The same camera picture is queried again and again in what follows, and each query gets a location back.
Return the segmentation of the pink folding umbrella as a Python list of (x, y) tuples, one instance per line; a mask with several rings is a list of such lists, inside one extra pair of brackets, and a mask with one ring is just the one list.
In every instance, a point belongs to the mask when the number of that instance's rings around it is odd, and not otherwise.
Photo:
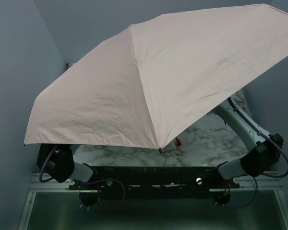
[(163, 149), (288, 56), (288, 13), (162, 14), (101, 42), (35, 99), (24, 144)]

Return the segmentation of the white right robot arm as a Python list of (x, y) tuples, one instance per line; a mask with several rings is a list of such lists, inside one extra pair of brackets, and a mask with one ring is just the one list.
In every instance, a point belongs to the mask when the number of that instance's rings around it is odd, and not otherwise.
[(257, 177), (279, 162), (284, 143), (281, 135), (271, 135), (230, 97), (214, 108), (213, 112), (238, 135), (248, 151), (245, 156), (218, 166), (223, 179), (245, 175)]

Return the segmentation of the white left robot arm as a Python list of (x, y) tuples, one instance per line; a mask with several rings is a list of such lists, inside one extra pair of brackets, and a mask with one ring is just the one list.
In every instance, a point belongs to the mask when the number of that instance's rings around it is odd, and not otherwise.
[(46, 183), (56, 180), (59, 183), (67, 179), (87, 183), (97, 175), (96, 170), (85, 163), (74, 162), (73, 154), (79, 144), (41, 144), (36, 165), (40, 169), (39, 181)]

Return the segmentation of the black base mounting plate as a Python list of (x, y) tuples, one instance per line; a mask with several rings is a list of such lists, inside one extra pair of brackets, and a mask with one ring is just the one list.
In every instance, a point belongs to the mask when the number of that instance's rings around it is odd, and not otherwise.
[(71, 190), (101, 199), (209, 199), (212, 192), (239, 188), (223, 179), (215, 167), (93, 166), (97, 175), (89, 185), (75, 182)]

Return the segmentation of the aluminium frame rail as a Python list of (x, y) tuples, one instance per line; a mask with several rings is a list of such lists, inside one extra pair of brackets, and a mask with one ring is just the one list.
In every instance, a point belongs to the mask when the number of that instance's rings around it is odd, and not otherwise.
[[(277, 200), (277, 206), (280, 211), (280, 216), (283, 221), (282, 227), (284, 230), (287, 229), (287, 221), (284, 216), (284, 201), (282, 197), (282, 183), (279, 179), (268, 178), (264, 176), (257, 177), (257, 183), (259, 185), (259, 190), (261, 191), (273, 191)], [(56, 181), (50, 181), (47, 183), (41, 183), (39, 181), (39, 174), (34, 173), (31, 177), (29, 183), (29, 189), (21, 215), (20, 223), (18, 226), (19, 230), (27, 230), (29, 226), (29, 220), (33, 210), (34, 202), (37, 193), (71, 193), (70, 185), (73, 181), (68, 179), (63, 183), (58, 183)], [(233, 179), (234, 185), (239, 185), (239, 188), (231, 188), (234, 191), (250, 191), (255, 185), (253, 184), (253, 179), (250, 176), (236, 177)]]

